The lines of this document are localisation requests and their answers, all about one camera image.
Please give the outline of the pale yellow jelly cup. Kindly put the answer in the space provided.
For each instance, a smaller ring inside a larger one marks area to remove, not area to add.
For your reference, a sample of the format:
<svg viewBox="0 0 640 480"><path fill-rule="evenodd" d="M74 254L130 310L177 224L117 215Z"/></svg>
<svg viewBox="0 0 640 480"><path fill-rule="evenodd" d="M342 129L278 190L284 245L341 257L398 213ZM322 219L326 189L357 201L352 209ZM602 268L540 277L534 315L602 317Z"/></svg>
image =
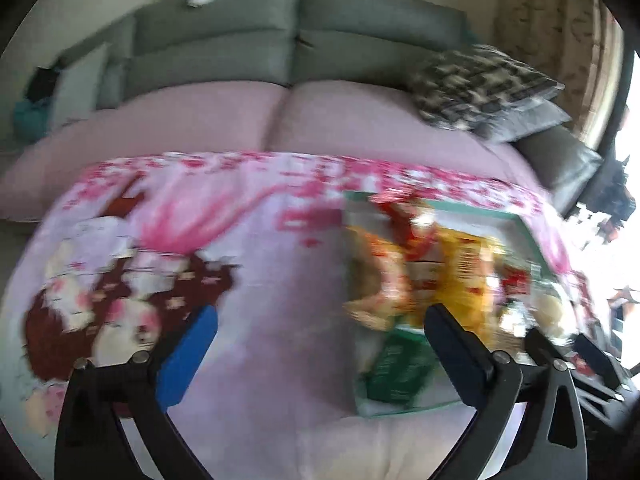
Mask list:
<svg viewBox="0 0 640 480"><path fill-rule="evenodd" d="M573 306L554 290L534 289L530 312L538 330L555 344L565 344L576 333Z"/></svg>

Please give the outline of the green snack box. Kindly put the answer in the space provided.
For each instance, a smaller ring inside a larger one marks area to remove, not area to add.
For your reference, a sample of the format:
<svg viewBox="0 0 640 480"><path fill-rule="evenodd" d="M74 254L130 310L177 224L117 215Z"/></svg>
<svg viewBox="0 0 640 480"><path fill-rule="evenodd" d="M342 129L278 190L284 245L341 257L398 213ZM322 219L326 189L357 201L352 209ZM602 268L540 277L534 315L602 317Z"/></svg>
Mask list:
<svg viewBox="0 0 640 480"><path fill-rule="evenodd" d="M369 400L408 408L425 388L439 360L423 334L392 330L363 382Z"/></svg>

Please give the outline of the orange yellow snack bag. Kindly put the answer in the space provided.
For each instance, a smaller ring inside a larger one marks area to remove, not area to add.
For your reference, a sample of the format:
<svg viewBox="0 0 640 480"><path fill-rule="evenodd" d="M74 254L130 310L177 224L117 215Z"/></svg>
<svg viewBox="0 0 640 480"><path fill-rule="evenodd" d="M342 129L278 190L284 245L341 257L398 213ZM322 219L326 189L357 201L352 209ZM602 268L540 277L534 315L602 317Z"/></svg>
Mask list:
<svg viewBox="0 0 640 480"><path fill-rule="evenodd" d="M492 237L453 229L438 229L442 252L434 301L491 348L495 342L495 296L500 282L495 256L500 244Z"/></svg>

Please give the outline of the orange biscuit packet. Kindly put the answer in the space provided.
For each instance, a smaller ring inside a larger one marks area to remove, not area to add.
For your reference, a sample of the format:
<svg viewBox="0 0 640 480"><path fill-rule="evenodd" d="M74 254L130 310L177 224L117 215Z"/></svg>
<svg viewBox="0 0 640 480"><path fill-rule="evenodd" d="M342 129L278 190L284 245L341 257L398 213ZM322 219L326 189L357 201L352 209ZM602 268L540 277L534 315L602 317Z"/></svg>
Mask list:
<svg viewBox="0 0 640 480"><path fill-rule="evenodd" d="M389 240L356 226L350 226L347 233L350 260L344 308L369 330L388 332L396 318L414 309L405 253Z"/></svg>

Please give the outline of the red snack packet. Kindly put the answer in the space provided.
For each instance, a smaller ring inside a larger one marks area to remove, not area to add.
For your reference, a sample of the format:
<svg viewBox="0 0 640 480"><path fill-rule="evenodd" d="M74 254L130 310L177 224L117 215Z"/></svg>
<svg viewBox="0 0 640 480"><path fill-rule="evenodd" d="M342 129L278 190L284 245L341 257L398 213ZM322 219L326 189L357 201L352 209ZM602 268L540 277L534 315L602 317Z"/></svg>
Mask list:
<svg viewBox="0 0 640 480"><path fill-rule="evenodd" d="M436 240L432 206L412 188L389 188L371 195L369 202L388 218L394 241L404 250L406 260L422 260Z"/></svg>

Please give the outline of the pink cartoon print cloth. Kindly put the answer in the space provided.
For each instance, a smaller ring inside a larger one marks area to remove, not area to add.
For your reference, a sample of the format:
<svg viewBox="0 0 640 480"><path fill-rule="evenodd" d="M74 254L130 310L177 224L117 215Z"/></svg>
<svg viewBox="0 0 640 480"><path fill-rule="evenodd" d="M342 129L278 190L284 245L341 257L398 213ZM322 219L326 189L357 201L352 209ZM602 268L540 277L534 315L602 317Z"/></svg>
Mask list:
<svg viewBox="0 0 640 480"><path fill-rule="evenodd" d="M218 334L169 414L213 477L429 477L472 410L357 416L344 309L345 195L403 185L521 217L586 317L561 219L518 185L293 153L112 159L47 208L4 292L1 419L29 465L54 475L77 359L123 363L204 306Z"/></svg>

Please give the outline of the white tray with teal rim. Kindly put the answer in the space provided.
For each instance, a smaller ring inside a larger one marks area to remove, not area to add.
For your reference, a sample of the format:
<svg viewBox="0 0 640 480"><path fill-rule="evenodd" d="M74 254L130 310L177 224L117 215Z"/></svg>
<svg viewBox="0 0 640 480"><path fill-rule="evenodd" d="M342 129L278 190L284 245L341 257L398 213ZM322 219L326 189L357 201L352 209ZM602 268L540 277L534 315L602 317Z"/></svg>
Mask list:
<svg viewBox="0 0 640 480"><path fill-rule="evenodd" d="M517 214L350 192L343 224L362 416L480 404L496 359L521 359L530 328L560 344L578 331Z"/></svg>

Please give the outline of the grey cushion under pillow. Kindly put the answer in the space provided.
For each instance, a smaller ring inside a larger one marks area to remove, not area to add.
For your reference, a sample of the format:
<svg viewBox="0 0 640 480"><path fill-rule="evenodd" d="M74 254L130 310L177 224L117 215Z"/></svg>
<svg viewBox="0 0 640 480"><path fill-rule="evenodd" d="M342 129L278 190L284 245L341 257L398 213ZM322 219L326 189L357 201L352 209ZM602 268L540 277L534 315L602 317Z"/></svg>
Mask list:
<svg viewBox="0 0 640 480"><path fill-rule="evenodd" d="M504 110L473 130L485 142L512 143L570 121L570 115L548 100L526 108Z"/></svg>

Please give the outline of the pink sofa seat cover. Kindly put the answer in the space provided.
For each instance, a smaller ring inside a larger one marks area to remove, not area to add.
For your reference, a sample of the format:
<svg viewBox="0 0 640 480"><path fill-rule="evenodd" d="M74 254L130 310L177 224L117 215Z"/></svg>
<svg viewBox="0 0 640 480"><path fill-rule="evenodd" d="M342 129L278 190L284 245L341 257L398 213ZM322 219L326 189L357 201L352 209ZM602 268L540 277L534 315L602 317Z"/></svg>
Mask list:
<svg viewBox="0 0 640 480"><path fill-rule="evenodd" d="M2 171L1 215L40 220L81 170L107 159L237 151L379 159L544 189L511 145L427 125L406 92L339 80L291 89L223 81L158 90L56 130Z"/></svg>

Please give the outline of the black white patterned pillow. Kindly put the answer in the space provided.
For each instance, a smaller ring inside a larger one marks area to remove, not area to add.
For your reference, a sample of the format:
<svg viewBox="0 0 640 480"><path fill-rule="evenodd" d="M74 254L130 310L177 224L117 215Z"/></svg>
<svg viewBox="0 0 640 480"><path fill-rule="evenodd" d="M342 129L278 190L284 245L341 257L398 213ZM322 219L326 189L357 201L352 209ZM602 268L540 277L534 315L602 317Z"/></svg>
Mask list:
<svg viewBox="0 0 640 480"><path fill-rule="evenodd" d="M472 130L564 90L562 82L488 44L430 54L409 74L407 86L422 119L448 130Z"/></svg>

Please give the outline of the light grey pillow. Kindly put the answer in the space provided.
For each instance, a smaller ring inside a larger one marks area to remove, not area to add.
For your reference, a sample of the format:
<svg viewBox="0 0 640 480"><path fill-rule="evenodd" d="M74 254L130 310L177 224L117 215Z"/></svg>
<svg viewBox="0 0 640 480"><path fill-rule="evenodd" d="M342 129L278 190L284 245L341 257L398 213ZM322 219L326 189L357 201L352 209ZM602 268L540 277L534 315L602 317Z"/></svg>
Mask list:
<svg viewBox="0 0 640 480"><path fill-rule="evenodd" d="M62 70L50 106L50 131L85 120L96 109L108 50L108 44L101 44Z"/></svg>

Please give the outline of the black bag on sofa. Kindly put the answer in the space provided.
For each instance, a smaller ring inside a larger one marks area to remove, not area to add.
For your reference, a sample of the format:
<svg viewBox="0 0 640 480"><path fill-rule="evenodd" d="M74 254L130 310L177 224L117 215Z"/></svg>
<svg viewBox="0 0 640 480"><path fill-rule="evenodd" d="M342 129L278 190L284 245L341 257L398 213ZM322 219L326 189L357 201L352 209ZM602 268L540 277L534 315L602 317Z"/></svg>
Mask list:
<svg viewBox="0 0 640 480"><path fill-rule="evenodd" d="M58 66L37 67L26 86L24 97L37 103L53 96L61 70Z"/></svg>

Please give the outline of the patterned beige curtain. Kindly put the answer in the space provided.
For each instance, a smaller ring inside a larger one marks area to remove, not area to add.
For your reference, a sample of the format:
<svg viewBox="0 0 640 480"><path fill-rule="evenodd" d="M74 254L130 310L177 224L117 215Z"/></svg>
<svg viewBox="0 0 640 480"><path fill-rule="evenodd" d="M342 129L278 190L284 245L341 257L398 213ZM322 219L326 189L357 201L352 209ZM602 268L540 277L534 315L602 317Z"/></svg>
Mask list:
<svg viewBox="0 0 640 480"><path fill-rule="evenodd" d="M602 0L498 0L495 44L564 84L555 103L597 148L623 71L624 33Z"/></svg>

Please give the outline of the grey sofa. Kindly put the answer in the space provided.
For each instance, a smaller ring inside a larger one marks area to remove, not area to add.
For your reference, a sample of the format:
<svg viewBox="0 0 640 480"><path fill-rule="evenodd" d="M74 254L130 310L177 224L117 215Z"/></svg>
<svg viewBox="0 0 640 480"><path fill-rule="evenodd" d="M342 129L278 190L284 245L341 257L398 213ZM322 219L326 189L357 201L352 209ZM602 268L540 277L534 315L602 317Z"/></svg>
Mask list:
<svg viewBox="0 0 640 480"><path fill-rule="evenodd" d="M108 44L99 104L114 110L158 90L223 81L291 89L339 80L409 94L410 70L472 41L464 13L423 0L218 0L201 9L164 0L111 22L56 62L70 66ZM559 212L602 162L562 126L503 144L524 156Z"/></svg>

